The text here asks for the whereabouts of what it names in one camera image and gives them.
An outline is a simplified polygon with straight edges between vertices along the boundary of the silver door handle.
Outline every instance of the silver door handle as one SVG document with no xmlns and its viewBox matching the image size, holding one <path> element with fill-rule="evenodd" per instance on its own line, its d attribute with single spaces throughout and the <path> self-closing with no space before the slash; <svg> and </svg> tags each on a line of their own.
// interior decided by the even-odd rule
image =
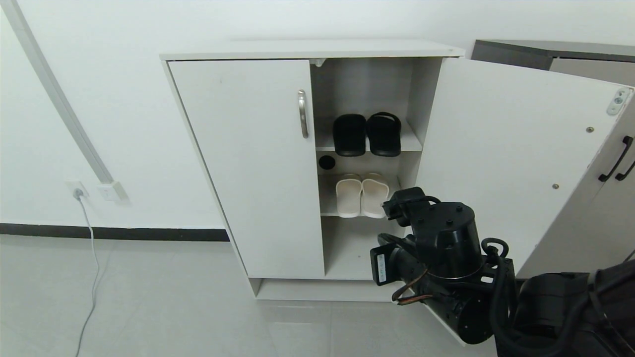
<svg viewBox="0 0 635 357">
<path fill-rule="evenodd" d="M 302 127 L 302 137 L 309 137 L 307 129 L 307 94 L 303 90 L 298 91 L 298 106 L 300 108 L 300 126 Z"/>
</svg>

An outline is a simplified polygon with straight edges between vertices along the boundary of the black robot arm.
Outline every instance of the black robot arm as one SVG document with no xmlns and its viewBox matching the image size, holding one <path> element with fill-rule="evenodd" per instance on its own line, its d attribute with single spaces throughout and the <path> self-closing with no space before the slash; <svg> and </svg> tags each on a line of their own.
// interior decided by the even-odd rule
<svg viewBox="0 0 635 357">
<path fill-rule="evenodd" d="M 598 298 L 630 286 L 626 283 L 635 276 L 635 262 L 597 274 L 542 274 L 518 281 L 507 243 L 495 238 L 479 242 L 469 206 L 442 202 L 413 187 L 395 192 L 383 208 L 389 220 L 413 231 L 405 238 L 379 234 L 380 246 L 370 252 L 377 285 L 405 283 L 392 295 L 393 302 L 427 304 L 468 344 L 494 335 L 499 356 L 635 357 L 635 286 L 627 290 L 631 305 L 612 305 L 634 311 L 613 319 L 621 329 L 610 323 Z M 402 297 L 408 290 L 412 295 Z"/>
</svg>

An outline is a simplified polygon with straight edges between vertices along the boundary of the open cabinet door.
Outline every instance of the open cabinet door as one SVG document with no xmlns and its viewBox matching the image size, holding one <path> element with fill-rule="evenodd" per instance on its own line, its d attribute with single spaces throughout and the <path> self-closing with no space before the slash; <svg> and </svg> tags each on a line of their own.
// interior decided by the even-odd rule
<svg viewBox="0 0 635 357">
<path fill-rule="evenodd" d="M 417 185 L 441 201 L 471 206 L 480 239 L 508 242 L 519 271 L 612 132 L 619 115 L 607 108 L 621 88 L 446 58 Z M 584 189 L 592 198 L 602 183 L 589 182 Z"/>
</svg>

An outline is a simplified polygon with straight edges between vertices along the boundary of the slipper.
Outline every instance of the slipper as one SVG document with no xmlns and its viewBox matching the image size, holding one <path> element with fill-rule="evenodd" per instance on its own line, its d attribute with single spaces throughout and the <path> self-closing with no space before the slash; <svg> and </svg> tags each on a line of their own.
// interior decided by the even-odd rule
<svg viewBox="0 0 635 357">
<path fill-rule="evenodd" d="M 350 173 L 342 176 L 335 185 L 337 195 L 337 215 L 342 218 L 353 218 L 360 214 L 359 198 L 361 181 L 359 175 Z"/>
<path fill-rule="evenodd" d="M 362 156 L 366 153 L 366 118 L 344 114 L 333 123 L 333 143 L 339 156 Z"/>
<path fill-rule="evenodd" d="M 382 208 L 382 203 L 388 200 L 390 187 L 388 181 L 378 173 L 367 173 L 361 182 L 361 211 L 366 217 L 384 218 L 386 213 Z"/>
<path fill-rule="evenodd" d="M 377 156 L 401 154 L 401 121 L 388 112 L 375 113 L 366 122 L 370 152 Z"/>
</svg>

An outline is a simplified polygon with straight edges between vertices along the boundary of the tile floor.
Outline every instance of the tile floor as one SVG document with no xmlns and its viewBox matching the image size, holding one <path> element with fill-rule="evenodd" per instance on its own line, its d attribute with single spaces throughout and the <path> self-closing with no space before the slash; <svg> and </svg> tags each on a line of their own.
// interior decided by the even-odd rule
<svg viewBox="0 0 635 357">
<path fill-rule="evenodd" d="M 80 356 L 495 356 L 425 307 L 257 301 L 229 243 L 96 241 Z M 0 356 L 70 356 L 90 309 L 88 239 L 0 236 Z"/>
</svg>

